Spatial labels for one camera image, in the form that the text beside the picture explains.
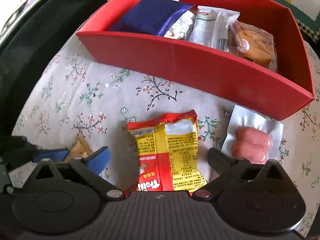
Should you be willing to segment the purple pastry packet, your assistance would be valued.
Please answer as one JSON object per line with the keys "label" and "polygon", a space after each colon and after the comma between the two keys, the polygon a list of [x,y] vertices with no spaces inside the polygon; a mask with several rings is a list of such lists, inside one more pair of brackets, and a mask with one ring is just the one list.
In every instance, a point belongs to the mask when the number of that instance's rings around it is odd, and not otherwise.
{"label": "purple pastry packet", "polygon": [[148,34],[187,40],[196,15],[193,5],[178,0],[141,0],[126,12],[109,31]]}

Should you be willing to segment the floral tablecloth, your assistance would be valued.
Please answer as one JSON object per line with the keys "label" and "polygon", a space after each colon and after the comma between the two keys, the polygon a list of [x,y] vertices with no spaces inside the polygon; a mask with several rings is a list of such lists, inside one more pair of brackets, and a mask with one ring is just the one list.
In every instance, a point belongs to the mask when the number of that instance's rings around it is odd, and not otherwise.
{"label": "floral tablecloth", "polygon": [[[298,231],[306,237],[319,209],[319,57],[305,41],[316,99],[282,121],[280,163],[306,203]],[[172,81],[96,63],[73,35],[52,58],[15,122],[12,135],[26,136],[43,148],[70,148],[81,134],[93,151],[108,146],[111,162],[100,175],[127,189],[137,178],[135,141],[129,121],[194,109],[198,117],[198,170],[214,178],[205,158],[221,148],[234,103]]]}

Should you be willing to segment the red yellow Trolli packet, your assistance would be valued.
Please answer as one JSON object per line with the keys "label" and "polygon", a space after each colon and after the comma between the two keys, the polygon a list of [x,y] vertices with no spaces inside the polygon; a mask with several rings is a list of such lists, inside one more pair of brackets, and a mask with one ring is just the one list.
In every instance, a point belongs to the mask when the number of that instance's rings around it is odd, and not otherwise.
{"label": "red yellow Trolli packet", "polygon": [[197,169],[195,111],[165,113],[153,120],[129,122],[139,161],[137,191],[194,192],[207,180]]}

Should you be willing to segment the black side table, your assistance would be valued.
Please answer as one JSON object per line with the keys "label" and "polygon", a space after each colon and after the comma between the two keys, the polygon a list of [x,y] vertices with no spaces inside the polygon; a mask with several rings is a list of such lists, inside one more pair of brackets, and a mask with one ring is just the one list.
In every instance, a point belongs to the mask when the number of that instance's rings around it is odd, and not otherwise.
{"label": "black side table", "polygon": [[1,134],[11,135],[49,61],[106,0],[42,0],[1,49]]}

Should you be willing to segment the brown wafer packet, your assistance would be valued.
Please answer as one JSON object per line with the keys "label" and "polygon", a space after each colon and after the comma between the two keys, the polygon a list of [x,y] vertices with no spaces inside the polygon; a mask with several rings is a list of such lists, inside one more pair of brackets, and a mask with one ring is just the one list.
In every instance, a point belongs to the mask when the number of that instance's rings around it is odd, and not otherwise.
{"label": "brown wafer packet", "polygon": [[87,158],[92,154],[93,151],[90,148],[89,144],[86,142],[85,138],[82,135],[79,135],[78,140],[69,150],[69,153],[63,159],[62,163],[67,163],[71,159],[74,159],[76,157]]}

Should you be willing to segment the orange pastry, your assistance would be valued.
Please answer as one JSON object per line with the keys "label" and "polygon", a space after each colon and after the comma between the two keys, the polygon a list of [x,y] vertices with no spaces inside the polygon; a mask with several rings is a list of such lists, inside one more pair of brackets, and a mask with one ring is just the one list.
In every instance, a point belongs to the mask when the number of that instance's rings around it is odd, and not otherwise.
{"label": "orange pastry", "polygon": [[274,36],[250,24],[233,22],[228,29],[225,51],[273,72],[277,71]]}

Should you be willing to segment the silver white snack packet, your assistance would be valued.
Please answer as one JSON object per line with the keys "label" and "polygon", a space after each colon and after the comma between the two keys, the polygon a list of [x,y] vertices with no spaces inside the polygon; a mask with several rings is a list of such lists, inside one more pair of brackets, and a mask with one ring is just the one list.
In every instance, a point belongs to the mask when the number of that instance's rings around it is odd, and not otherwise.
{"label": "silver white snack packet", "polygon": [[228,51],[228,30],[240,12],[199,5],[189,42]]}

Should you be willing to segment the red cardboard box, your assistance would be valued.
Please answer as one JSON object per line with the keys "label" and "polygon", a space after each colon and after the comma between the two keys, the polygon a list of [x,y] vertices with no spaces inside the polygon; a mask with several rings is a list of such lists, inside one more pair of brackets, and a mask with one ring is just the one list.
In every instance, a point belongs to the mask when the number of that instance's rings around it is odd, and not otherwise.
{"label": "red cardboard box", "polygon": [[272,0],[180,0],[240,12],[240,21],[274,36],[277,72],[187,41],[110,31],[141,0],[110,0],[77,31],[99,62],[193,87],[284,120],[315,98],[312,68],[291,10]]}

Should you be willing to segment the vacuum packed sausages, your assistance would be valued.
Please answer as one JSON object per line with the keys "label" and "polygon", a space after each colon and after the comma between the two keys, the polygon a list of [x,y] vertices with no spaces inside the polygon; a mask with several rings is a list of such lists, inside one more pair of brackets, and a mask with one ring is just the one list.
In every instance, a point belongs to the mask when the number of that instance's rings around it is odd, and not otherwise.
{"label": "vacuum packed sausages", "polygon": [[246,158],[253,164],[265,164],[269,159],[279,160],[278,148],[283,130],[281,122],[236,105],[221,152],[232,158]]}

